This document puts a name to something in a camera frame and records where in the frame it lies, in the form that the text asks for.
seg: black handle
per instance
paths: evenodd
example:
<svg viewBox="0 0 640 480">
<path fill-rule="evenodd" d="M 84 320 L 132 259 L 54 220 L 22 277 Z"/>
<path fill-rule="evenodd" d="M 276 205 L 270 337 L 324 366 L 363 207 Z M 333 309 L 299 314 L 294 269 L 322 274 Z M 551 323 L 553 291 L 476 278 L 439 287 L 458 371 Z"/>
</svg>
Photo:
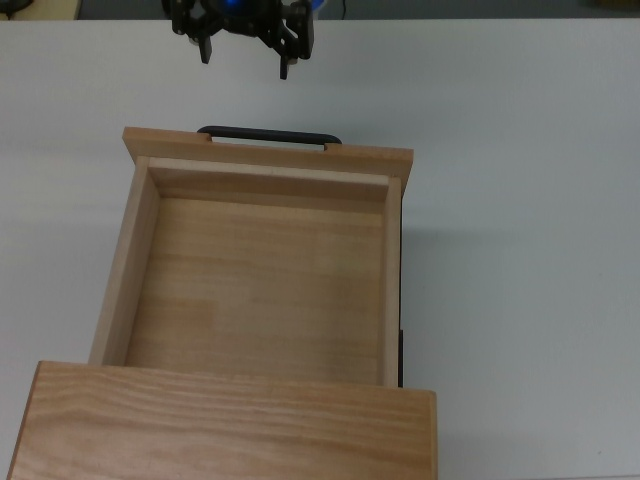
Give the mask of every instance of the black handle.
<svg viewBox="0 0 640 480">
<path fill-rule="evenodd" d="M 266 142 L 305 143 L 308 145 L 324 145 L 326 143 L 342 143 L 338 137 L 324 133 L 287 132 L 284 130 L 261 130 L 257 128 L 239 127 L 202 127 L 198 133 L 208 133 L 212 137 L 241 138 L 244 140 L 262 140 Z"/>
</svg>

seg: white tabletop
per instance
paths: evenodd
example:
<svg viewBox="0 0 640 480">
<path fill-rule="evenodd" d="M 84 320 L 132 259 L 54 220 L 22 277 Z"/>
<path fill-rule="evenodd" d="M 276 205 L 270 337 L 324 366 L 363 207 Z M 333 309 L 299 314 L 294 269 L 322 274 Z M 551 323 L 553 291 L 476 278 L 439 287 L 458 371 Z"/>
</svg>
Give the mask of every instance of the white tabletop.
<svg viewBox="0 0 640 480">
<path fill-rule="evenodd" d="M 440 478 L 640 474 L 640 24 L 319 22 L 278 79 L 168 22 L 0 28 L 0 471 L 36 362 L 85 362 L 133 167 L 125 125 L 415 149 L 405 383 Z"/>
</svg>

